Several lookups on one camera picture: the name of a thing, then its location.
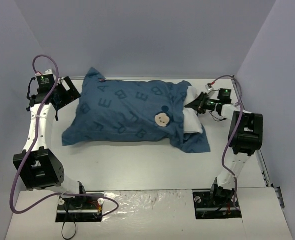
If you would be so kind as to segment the blue cartoon letter pillowcase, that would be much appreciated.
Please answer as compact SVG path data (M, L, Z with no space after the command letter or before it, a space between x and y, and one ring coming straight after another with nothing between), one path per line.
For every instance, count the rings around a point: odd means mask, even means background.
M158 142L188 154L210 152L203 133L184 134L187 81L108 80L97 69L86 74L76 116L62 134L64 146L87 141Z

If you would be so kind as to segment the white pillow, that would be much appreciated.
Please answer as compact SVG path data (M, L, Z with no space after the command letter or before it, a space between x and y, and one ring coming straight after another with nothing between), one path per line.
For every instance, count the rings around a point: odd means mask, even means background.
M192 103L198 98L198 90L193 86L188 86L186 97L183 103L183 132L184 134L202 134L203 126L198 117L197 111L192 108L187 108L186 105Z

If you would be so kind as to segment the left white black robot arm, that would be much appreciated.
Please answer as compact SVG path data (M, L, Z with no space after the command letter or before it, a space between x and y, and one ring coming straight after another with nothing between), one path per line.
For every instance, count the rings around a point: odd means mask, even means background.
M70 203L76 209L87 206L88 196L81 182L65 174L63 164L51 151L52 129L58 111L81 97L69 77L56 78L52 70L36 73L36 95L27 95L31 113L28 139L22 153L13 157L13 164L29 191L48 190L72 194Z

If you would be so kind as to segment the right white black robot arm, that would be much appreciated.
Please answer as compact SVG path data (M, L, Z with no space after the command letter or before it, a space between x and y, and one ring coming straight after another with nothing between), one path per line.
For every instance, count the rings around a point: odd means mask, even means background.
M264 118L262 114L244 110L240 103L232 104L231 89L221 88L217 99L211 99L214 92L210 87L185 107L199 114L217 112L223 119L230 120L228 142L221 159L223 169L215 178L209 194L210 203L220 207L236 199L238 177L246 162L263 145Z

